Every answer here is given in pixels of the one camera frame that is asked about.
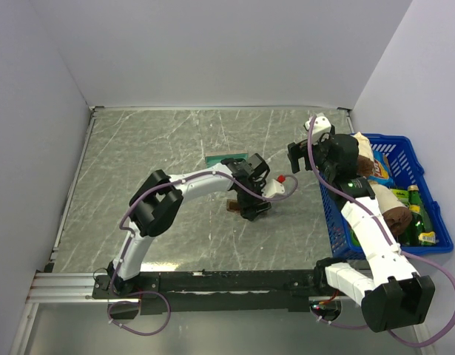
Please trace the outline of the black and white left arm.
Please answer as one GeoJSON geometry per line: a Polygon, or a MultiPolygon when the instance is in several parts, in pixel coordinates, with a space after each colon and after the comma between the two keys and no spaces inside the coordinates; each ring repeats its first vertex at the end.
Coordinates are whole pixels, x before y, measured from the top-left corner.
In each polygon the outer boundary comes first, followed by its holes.
{"type": "Polygon", "coordinates": [[[172,226],[184,203],[215,192],[234,191],[243,219],[253,221],[270,209],[269,199],[263,196],[269,173],[269,165],[258,154],[246,160],[225,158],[191,174],[154,171],[132,196],[120,222],[120,229],[127,236],[118,256],[107,268],[112,292],[119,297],[134,293],[136,277],[152,241],[172,226]]]}

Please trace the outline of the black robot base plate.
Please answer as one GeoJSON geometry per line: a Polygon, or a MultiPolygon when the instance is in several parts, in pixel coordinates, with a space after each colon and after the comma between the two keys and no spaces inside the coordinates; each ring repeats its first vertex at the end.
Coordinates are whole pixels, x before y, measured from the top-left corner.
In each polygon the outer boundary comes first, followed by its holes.
{"type": "Polygon", "coordinates": [[[95,278],[92,298],[139,302],[142,315],[173,312],[287,310],[308,312],[335,289],[312,270],[142,272],[112,291],[110,278],[95,278]]]}

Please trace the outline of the grey-brown glasses case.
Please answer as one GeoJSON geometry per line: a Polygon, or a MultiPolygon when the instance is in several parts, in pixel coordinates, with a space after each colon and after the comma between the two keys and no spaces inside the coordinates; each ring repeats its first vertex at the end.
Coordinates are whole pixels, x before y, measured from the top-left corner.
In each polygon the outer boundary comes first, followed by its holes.
{"type": "Polygon", "coordinates": [[[207,152],[204,155],[204,161],[206,166],[212,167],[217,163],[220,163],[225,159],[244,159],[246,160],[249,157],[248,152],[246,151],[233,151],[233,152],[207,152]]]}

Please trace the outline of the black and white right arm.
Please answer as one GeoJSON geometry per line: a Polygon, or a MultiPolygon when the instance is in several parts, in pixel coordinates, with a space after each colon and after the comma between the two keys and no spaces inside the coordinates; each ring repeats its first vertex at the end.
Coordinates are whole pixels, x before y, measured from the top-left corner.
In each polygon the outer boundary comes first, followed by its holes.
{"type": "Polygon", "coordinates": [[[367,179],[358,173],[359,143],[351,135],[323,133],[318,142],[306,139],[288,145],[293,173],[300,160],[312,170],[342,217],[352,228],[372,276],[366,277],[346,262],[328,262],[313,277],[321,294],[335,289],[361,307],[373,332],[388,331],[425,321],[435,292],[429,276],[421,276],[402,254],[380,212],[367,179]]]}

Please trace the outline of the brown tortoise sunglasses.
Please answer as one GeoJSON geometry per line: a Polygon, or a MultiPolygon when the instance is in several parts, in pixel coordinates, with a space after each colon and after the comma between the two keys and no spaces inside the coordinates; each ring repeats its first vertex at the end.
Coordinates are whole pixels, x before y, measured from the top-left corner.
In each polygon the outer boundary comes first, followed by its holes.
{"type": "Polygon", "coordinates": [[[229,200],[227,200],[227,203],[226,203],[226,210],[228,212],[238,213],[241,216],[242,207],[246,207],[246,206],[250,206],[250,205],[254,205],[254,204],[257,204],[257,203],[239,202],[238,200],[229,199],[229,200]]]}

